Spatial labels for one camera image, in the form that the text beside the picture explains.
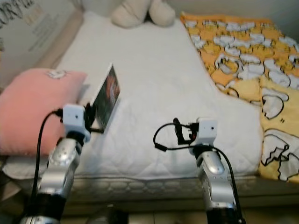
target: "white mattress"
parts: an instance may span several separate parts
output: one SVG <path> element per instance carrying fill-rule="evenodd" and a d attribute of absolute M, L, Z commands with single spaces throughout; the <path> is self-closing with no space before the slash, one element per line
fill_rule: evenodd
<path fill-rule="evenodd" d="M 164 153 L 154 148 L 152 138 L 174 117 L 188 123 L 200 116 L 218 120 L 215 146 L 227 154 L 235 173 L 256 172 L 262 145 L 259 108 L 217 90 L 179 20 L 170 28 L 147 22 L 122 29 L 108 18 L 85 13 L 58 66 L 88 73 L 81 103 L 94 95 L 110 62 L 121 86 L 120 99 L 105 134 L 93 134 L 84 146 L 76 178 L 195 177 L 195 158 L 188 150 Z M 170 147 L 177 141 L 173 128 L 162 131 L 157 140 Z M 3 171 L 14 179 L 29 179 L 34 161 L 10 157 Z"/>

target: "cartoon print blanket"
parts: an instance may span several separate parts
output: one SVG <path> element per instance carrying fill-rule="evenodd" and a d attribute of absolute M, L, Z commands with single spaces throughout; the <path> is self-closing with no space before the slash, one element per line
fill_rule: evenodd
<path fill-rule="evenodd" d="M 216 86 L 261 107 L 262 177 L 299 182 L 299 44 L 268 19 L 181 15 Z"/>

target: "wall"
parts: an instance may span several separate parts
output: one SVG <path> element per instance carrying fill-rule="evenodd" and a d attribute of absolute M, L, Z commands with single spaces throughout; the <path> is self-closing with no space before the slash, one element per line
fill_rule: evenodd
<path fill-rule="evenodd" d="M 87 10 L 109 16 L 122 0 L 81 0 Z M 299 0 L 168 0 L 177 11 L 268 17 L 288 36 L 299 41 Z"/>

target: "plush toy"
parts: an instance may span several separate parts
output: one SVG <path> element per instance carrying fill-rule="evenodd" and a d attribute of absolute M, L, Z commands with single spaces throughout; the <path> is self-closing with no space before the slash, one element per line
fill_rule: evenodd
<path fill-rule="evenodd" d="M 123 28 L 132 28 L 144 22 L 149 12 L 153 22 L 167 27 L 173 24 L 175 11 L 163 0 L 124 0 L 112 13 L 111 20 Z"/>

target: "bed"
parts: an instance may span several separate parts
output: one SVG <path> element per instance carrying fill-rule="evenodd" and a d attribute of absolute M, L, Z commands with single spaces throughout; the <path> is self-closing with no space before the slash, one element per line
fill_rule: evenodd
<path fill-rule="evenodd" d="M 110 63 L 120 83 L 120 98 L 107 131 L 93 133 L 83 148 L 66 212 L 82 213 L 83 202 L 89 212 L 96 209 L 95 203 L 107 202 L 129 210 L 199 208 L 194 157 L 188 150 L 164 153 L 152 143 L 157 128 L 174 117 L 182 123 L 201 116 L 218 120 L 215 146 L 232 163 L 244 206 L 298 201 L 297 185 L 258 177 L 259 107 L 215 87 L 179 20 L 170 28 L 147 22 L 126 30 L 109 18 L 85 12 L 80 31 L 57 66 L 88 74 L 80 104 L 93 97 Z M 173 128 L 161 132 L 157 140 L 174 147 Z M 42 158 L 41 174 L 46 162 Z M 9 157 L 3 172 L 28 194 L 34 164 L 31 157 Z"/>

